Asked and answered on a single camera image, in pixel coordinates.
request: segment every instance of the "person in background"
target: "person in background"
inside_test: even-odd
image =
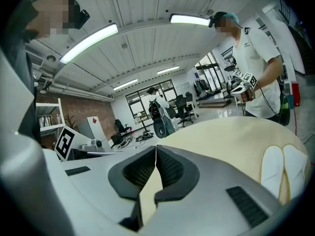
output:
[[[160,114],[165,125],[165,137],[166,137],[176,132],[176,130],[174,129],[174,126],[172,124],[172,121],[167,111],[167,108],[169,108],[169,103],[160,95],[158,95],[157,92],[158,92],[158,89],[155,89],[155,88],[149,88],[149,90],[147,91],[147,93],[149,93],[150,95],[149,101],[150,102],[156,101],[161,106]]]
[[[217,12],[214,16],[214,25],[217,31],[224,32],[234,38],[233,57],[236,67],[245,74],[253,74],[258,79],[255,91],[261,92],[256,98],[248,101],[245,94],[242,100],[246,102],[245,116],[279,120],[280,88],[277,78],[281,75],[283,64],[280,53],[269,37],[259,29],[241,28],[238,18],[234,14]]]
[[[33,0],[22,2],[12,13],[2,32],[0,45],[10,65],[27,89],[34,95],[19,128],[19,133],[39,143],[40,128],[36,115],[36,88],[32,63],[25,44],[33,39],[46,38],[51,32],[65,34],[77,28],[80,6],[75,0]]]

